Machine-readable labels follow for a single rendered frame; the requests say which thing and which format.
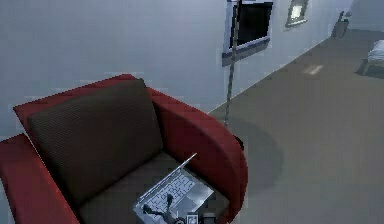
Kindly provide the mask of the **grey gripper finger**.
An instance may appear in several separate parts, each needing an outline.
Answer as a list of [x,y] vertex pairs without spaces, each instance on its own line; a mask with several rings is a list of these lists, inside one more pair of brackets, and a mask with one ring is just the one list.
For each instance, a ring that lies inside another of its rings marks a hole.
[[169,208],[166,208],[165,212],[161,212],[161,211],[152,210],[147,204],[144,204],[142,210],[143,210],[143,212],[145,214],[159,215],[164,220],[168,220],[168,219],[171,218],[171,214],[170,214]]
[[170,207],[172,205],[173,198],[174,197],[171,194],[167,194],[167,205],[166,205],[166,211],[164,213],[164,217],[165,218],[171,217],[171,215],[170,215]]

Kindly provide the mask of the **silver laptop computer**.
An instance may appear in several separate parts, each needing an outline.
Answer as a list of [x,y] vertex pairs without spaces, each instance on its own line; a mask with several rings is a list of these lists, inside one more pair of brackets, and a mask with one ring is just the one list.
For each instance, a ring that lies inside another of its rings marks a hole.
[[[177,217],[183,217],[187,222],[188,218],[196,214],[198,209],[214,193],[212,188],[185,169],[185,166],[195,156],[196,153],[133,203],[132,210],[143,224],[172,224],[173,220]],[[170,219],[164,220],[159,215],[145,214],[143,212],[144,204],[147,204],[152,210],[165,212],[167,194],[171,194],[174,197],[170,207]]]

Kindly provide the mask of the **thin grey floor lamp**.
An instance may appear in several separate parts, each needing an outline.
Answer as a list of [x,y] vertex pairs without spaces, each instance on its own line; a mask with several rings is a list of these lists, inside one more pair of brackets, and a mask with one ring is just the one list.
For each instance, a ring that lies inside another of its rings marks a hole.
[[235,63],[236,63],[241,5],[242,5],[242,0],[237,0],[235,13],[233,14],[234,25],[232,29],[233,30],[232,53],[231,53],[230,74],[229,74],[228,88],[227,88],[227,101],[226,101],[225,116],[224,116],[224,126],[226,128],[228,127],[228,118],[229,118],[230,103],[231,103],[231,96],[232,96],[232,86],[233,86],[233,77],[234,77]]

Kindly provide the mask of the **small grey framed picture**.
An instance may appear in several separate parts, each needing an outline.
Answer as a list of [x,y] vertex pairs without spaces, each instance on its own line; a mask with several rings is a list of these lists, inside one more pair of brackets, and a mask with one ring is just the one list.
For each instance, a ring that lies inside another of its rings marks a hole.
[[306,22],[305,14],[309,0],[291,0],[285,26],[287,28]]

